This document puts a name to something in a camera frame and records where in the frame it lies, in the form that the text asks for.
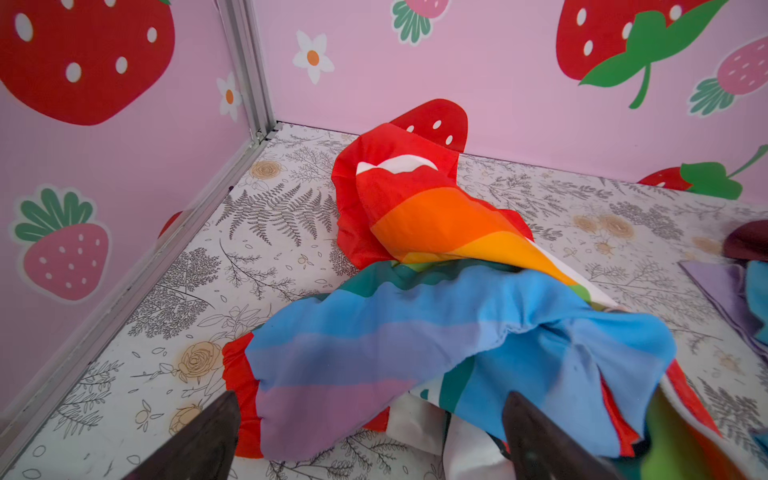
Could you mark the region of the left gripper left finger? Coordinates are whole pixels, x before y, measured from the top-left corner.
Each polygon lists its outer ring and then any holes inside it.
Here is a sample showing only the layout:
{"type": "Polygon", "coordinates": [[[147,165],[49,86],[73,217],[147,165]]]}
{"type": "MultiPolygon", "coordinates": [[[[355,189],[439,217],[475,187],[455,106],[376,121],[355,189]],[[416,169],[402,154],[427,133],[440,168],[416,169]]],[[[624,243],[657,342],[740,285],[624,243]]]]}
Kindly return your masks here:
{"type": "Polygon", "coordinates": [[[236,395],[226,392],[124,479],[227,479],[239,427],[236,395]]]}

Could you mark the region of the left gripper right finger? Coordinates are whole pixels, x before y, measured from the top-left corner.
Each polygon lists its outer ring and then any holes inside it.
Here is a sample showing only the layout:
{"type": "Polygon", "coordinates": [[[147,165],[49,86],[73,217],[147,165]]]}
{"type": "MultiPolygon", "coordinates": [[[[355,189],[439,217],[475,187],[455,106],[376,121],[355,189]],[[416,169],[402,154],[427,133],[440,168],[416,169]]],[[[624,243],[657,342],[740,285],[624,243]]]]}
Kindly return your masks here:
{"type": "Polygon", "coordinates": [[[502,424],[516,479],[618,478],[519,392],[508,394],[502,424]]]}

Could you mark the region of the rainbow printed cloth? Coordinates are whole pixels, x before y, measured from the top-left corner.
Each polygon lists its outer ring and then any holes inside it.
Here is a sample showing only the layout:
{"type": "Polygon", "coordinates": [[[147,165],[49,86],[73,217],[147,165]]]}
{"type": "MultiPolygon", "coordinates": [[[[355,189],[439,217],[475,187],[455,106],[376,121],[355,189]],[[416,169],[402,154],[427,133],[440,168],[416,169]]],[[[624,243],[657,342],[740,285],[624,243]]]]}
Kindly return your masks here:
{"type": "Polygon", "coordinates": [[[237,456],[300,461],[362,428],[434,442],[447,476],[515,478],[519,392],[627,479],[742,479],[666,324],[621,309],[457,184],[457,130],[397,120],[337,158],[338,244],[357,274],[227,344],[237,456]]]}

